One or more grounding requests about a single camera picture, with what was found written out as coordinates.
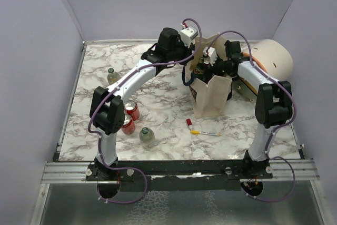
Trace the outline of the beige canvas bag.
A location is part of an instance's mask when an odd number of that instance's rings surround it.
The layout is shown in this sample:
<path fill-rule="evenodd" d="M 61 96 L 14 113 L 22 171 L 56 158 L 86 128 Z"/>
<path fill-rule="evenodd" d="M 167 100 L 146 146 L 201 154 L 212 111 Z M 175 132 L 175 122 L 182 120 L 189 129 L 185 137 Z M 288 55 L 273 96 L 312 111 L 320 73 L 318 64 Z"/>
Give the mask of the beige canvas bag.
<path fill-rule="evenodd" d="M 224 46 L 226 39 L 213 35 L 209 38 L 197 37 L 195 42 L 201 42 L 201 47 L 194 55 L 194 59 L 187 63 L 182 75 L 182 79 L 190 90 L 194 115 L 196 118 L 220 116 L 224 112 L 227 99 L 231 96 L 232 78 L 226 75 L 212 75 L 210 80 L 205 83 L 198 77 L 192 78 L 192 75 L 199 58 L 203 56 L 203 51 L 208 46 L 211 47 L 210 51 L 217 53 L 220 60 L 227 60 Z"/>

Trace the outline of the green glass bottle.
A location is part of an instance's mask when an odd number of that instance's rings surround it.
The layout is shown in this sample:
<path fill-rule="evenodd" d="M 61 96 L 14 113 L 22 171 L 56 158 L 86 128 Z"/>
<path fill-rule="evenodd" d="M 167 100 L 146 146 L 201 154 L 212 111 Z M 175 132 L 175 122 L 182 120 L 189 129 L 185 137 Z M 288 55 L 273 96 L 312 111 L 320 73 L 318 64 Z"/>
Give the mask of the green glass bottle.
<path fill-rule="evenodd" d="M 202 82 L 205 81 L 205 70 L 206 70 L 206 67 L 207 67 L 207 64 L 205 64 L 205 58 L 203 56 L 199 57 L 198 63 L 195 66 L 195 68 L 193 70 L 193 73 Z"/>

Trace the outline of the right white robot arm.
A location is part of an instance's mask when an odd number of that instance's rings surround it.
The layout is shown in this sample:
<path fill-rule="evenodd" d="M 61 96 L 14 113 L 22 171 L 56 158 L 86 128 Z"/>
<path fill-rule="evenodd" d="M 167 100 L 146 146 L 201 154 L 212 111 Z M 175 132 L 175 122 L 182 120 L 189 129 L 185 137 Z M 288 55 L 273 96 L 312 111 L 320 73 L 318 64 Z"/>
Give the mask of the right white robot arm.
<path fill-rule="evenodd" d="M 287 81 L 293 60 L 285 47 L 270 39 L 245 51 L 238 41 L 226 41 L 224 47 L 227 59 L 215 62 L 216 71 L 238 78 L 256 96 L 257 131 L 242 164 L 243 174 L 254 178 L 267 167 L 279 128 L 293 116 L 292 88 Z"/>

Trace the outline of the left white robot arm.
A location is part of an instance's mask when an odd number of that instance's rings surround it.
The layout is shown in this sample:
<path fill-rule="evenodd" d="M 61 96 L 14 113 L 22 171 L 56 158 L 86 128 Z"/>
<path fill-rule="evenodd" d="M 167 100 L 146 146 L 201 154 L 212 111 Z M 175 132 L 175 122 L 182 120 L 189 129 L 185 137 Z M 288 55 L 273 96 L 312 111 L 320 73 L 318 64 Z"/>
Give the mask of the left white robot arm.
<path fill-rule="evenodd" d="M 124 123 L 126 101 L 147 81 L 157 76 L 163 69 L 176 64 L 186 64 L 193 58 L 198 45 L 196 37 L 201 30 L 183 25 L 182 30 L 164 28 L 158 41 L 145 51 L 138 63 L 120 80 L 107 88 L 94 90 L 89 133 L 98 134 L 97 161 L 98 174 L 105 180 L 116 175 L 116 136 Z"/>

